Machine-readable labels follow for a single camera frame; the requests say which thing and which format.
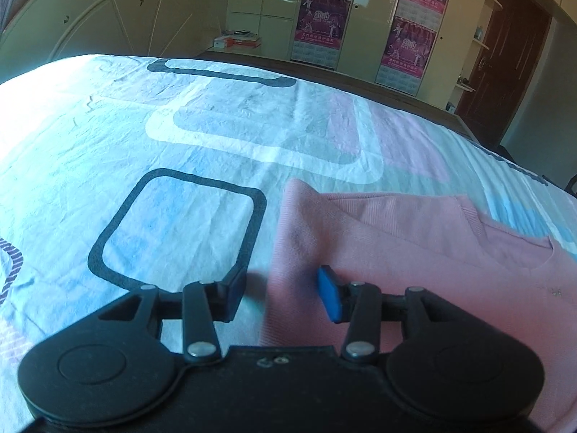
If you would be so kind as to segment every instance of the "wooden door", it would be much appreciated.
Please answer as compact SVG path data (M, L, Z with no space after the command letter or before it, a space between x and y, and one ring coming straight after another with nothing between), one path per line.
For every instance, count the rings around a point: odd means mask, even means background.
M547 35L550 16L533 0L498 0L457 114L481 144L497 147L529 85Z

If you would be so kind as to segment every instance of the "wall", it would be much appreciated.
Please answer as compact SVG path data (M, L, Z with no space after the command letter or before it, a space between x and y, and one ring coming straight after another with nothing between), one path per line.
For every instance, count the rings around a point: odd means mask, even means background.
M519 163L564 187L577 174L577 27L558 23L549 57L506 148Z

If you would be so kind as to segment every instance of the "headboard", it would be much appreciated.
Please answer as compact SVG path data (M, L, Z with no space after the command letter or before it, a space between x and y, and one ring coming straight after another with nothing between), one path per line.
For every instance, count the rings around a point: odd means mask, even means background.
M226 0L30 0L0 36L0 83L78 54L192 57L220 34L225 8Z

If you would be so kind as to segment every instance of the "bed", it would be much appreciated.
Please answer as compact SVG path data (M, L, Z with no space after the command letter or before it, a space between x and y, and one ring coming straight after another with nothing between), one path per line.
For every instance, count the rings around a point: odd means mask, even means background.
M178 291L247 267L217 332L224 349L256 344L292 177L321 192L466 194L577 258L575 197L442 126L290 76L86 55L0 85L0 105L2 432L31 418L24 353L135 285ZM179 330L163 331L174 351Z

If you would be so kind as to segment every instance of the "pink sweater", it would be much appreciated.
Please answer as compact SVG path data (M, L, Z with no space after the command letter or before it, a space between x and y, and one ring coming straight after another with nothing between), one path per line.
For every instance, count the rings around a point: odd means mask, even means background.
M385 293L423 286L530 346L545 367L531 418L577 429L577 263L551 238L535 239L477 212L465 196L319 194L285 190L268 280L264 345L334 345L347 324L328 320L316 269L374 283ZM381 351L402 341L382 324Z

